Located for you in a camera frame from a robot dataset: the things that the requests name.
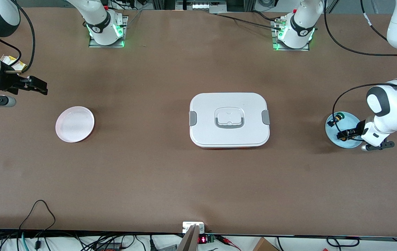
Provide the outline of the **light blue round plate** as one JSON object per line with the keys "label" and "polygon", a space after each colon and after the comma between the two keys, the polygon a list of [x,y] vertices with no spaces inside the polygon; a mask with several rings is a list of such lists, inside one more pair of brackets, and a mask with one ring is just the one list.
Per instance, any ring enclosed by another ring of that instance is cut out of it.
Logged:
{"label": "light blue round plate", "polygon": [[360,120],[351,113],[347,113],[347,112],[341,112],[341,113],[344,113],[345,118],[340,120],[334,127],[329,127],[327,125],[327,122],[331,119],[331,116],[333,116],[333,115],[329,115],[328,118],[326,119],[326,122],[324,125],[326,136],[328,137],[328,139],[331,143],[335,144],[338,147],[341,147],[344,149],[356,148],[356,147],[360,146],[361,143],[363,142],[361,136],[357,136],[356,141],[354,141],[354,140],[341,141],[341,140],[337,139],[337,134],[340,131],[355,128]]}

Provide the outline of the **black blue small connector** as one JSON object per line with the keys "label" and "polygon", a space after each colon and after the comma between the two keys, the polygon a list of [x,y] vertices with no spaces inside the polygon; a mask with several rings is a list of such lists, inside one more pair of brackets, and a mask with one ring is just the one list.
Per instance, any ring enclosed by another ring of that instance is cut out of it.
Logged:
{"label": "black blue small connector", "polygon": [[344,119],[344,113],[334,113],[331,119],[327,122],[329,127],[334,127],[340,120]]}

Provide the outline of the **yellow white small carton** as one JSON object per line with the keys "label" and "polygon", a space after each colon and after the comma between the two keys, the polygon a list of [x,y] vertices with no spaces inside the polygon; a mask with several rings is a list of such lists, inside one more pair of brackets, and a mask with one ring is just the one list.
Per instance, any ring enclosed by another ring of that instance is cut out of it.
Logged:
{"label": "yellow white small carton", "polygon": [[27,68],[27,64],[25,64],[24,62],[22,62],[20,59],[17,59],[15,57],[12,56],[6,56],[3,55],[0,58],[1,62],[4,62],[5,64],[11,66],[13,68],[13,70],[15,71],[23,71]]}

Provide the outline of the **pink round plate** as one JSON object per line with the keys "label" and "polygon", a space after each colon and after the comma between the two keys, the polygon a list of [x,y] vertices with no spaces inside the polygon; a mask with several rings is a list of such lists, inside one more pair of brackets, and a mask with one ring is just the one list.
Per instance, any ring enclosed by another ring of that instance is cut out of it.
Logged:
{"label": "pink round plate", "polygon": [[74,106],[63,111],[55,122],[55,133],[67,143],[81,142],[92,133],[95,117],[86,107]]}

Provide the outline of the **white lidded lunch box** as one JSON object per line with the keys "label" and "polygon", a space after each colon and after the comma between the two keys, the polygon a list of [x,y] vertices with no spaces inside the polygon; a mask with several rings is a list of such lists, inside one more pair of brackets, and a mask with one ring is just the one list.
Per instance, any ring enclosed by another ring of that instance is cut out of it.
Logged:
{"label": "white lidded lunch box", "polygon": [[247,148],[270,138],[265,99],[252,92],[201,93],[189,105],[189,136],[202,148]]}

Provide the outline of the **brown cardboard box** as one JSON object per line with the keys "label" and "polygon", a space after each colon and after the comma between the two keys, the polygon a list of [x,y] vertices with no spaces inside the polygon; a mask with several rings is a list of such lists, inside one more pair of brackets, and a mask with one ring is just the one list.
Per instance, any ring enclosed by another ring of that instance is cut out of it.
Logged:
{"label": "brown cardboard box", "polygon": [[280,251],[264,237],[261,237],[252,251]]}

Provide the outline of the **white power strip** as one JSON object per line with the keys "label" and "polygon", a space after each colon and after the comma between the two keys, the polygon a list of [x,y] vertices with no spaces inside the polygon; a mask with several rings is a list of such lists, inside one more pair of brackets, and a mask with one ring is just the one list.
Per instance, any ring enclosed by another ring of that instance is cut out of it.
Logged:
{"label": "white power strip", "polygon": [[226,0],[175,0],[175,10],[200,10],[209,13],[227,11]]}

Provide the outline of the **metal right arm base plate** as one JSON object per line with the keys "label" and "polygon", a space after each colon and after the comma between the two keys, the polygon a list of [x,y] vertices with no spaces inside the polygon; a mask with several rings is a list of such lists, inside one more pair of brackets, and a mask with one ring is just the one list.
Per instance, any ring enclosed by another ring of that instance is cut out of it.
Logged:
{"label": "metal right arm base plate", "polygon": [[113,28],[113,34],[116,37],[116,40],[108,45],[101,45],[98,44],[90,32],[90,39],[89,39],[89,44],[88,47],[90,48],[124,48],[125,47],[125,38],[126,38],[126,32],[127,32],[127,22],[128,22],[128,16],[122,16],[119,14],[119,17],[116,17],[114,19],[114,23],[112,24]]}

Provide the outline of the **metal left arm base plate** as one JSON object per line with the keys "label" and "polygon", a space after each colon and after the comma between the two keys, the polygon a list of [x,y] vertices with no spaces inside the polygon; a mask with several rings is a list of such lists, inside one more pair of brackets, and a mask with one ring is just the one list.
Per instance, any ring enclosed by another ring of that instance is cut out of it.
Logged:
{"label": "metal left arm base plate", "polygon": [[308,51],[309,43],[315,31],[311,28],[297,28],[290,26],[290,20],[285,16],[271,21],[272,47],[277,51]]}

